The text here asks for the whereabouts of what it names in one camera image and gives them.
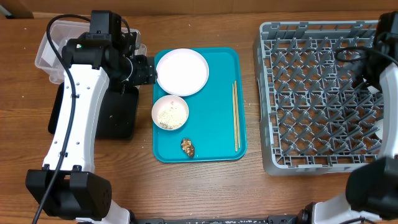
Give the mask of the grey-green bowl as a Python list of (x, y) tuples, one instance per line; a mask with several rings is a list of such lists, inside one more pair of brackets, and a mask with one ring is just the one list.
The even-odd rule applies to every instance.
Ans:
[(374, 126), (377, 128), (375, 135), (382, 140), (382, 136), (383, 136), (383, 119), (377, 120), (374, 123)]

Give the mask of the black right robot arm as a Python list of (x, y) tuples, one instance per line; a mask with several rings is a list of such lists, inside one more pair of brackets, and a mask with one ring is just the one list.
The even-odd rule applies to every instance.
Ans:
[(377, 159), (352, 171), (345, 192), (311, 203), (298, 223), (376, 223), (397, 218), (397, 12), (379, 17), (372, 47), (360, 47), (366, 86), (382, 93), (383, 134)]

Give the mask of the pink bowl with rice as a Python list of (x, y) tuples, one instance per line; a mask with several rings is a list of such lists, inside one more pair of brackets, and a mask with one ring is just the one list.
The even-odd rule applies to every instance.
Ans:
[(181, 128), (188, 119), (189, 108), (186, 101), (175, 95), (159, 98), (152, 107), (152, 120), (156, 126), (166, 131)]

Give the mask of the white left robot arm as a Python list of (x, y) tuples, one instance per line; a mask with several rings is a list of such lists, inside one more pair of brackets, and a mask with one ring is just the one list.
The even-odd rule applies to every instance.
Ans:
[(139, 34), (111, 11), (94, 10), (89, 29), (55, 55), (64, 69), (63, 94), (51, 147), (25, 185), (36, 215), (78, 223), (134, 223), (112, 198), (110, 181), (95, 174), (97, 137), (130, 139), (138, 88), (157, 79), (153, 57), (136, 55)]

